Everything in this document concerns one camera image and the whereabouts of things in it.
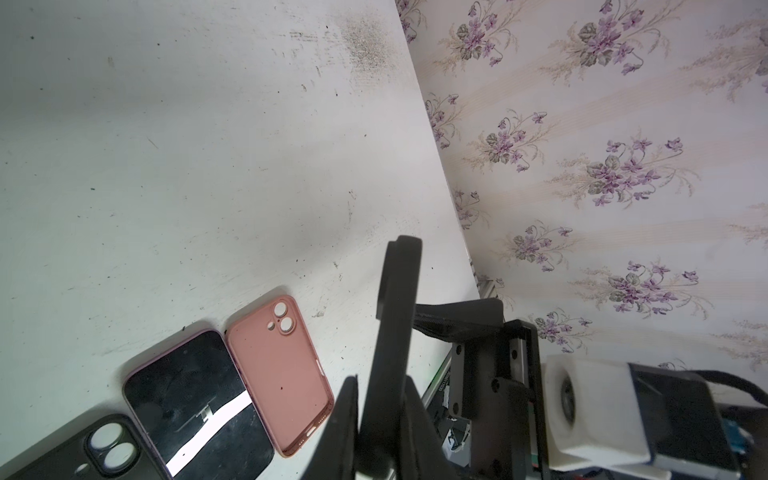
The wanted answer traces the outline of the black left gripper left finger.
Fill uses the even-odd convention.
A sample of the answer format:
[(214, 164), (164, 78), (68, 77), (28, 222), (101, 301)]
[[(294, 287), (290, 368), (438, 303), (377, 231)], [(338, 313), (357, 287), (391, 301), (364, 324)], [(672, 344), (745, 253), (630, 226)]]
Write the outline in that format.
[(336, 397), (333, 411), (301, 480), (355, 478), (358, 393), (357, 377), (348, 376)]

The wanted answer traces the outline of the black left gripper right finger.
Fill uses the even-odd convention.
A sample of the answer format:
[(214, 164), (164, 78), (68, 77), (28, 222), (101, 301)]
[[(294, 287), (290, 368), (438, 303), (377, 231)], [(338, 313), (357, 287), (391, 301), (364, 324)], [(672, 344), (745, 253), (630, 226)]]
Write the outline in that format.
[(398, 437), (398, 478), (449, 480), (459, 476), (444, 456), (437, 431), (410, 376), (406, 377)]

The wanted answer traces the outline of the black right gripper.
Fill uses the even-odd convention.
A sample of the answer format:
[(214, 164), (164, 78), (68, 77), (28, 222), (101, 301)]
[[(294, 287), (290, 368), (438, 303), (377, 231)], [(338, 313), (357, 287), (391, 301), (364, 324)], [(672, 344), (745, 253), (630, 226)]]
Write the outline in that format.
[(469, 422), (461, 479), (547, 479), (549, 454), (537, 328), (505, 323), (497, 298), (417, 304), (413, 328), (451, 352), (449, 413)]

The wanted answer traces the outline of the black phone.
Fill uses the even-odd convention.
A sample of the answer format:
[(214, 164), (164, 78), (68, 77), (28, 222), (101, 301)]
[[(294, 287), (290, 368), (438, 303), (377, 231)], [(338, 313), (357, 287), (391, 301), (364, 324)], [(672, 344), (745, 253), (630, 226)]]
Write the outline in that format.
[(380, 321), (356, 445), (359, 473), (385, 478), (398, 442), (422, 255), (422, 240), (401, 235), (387, 245), (376, 318)]

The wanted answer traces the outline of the pink phone case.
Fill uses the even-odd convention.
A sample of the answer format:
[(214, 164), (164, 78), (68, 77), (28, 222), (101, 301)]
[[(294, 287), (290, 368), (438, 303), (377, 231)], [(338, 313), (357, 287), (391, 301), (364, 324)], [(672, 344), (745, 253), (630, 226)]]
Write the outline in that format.
[(296, 300), (268, 301), (231, 324), (225, 340), (273, 447), (295, 455), (334, 407)]

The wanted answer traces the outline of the black phone case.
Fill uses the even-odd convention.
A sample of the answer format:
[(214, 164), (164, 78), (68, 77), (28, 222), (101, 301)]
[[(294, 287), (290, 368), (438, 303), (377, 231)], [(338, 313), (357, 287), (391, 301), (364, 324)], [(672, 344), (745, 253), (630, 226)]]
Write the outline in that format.
[(11, 480), (161, 480), (167, 479), (134, 422), (110, 414), (88, 425), (27, 466)]

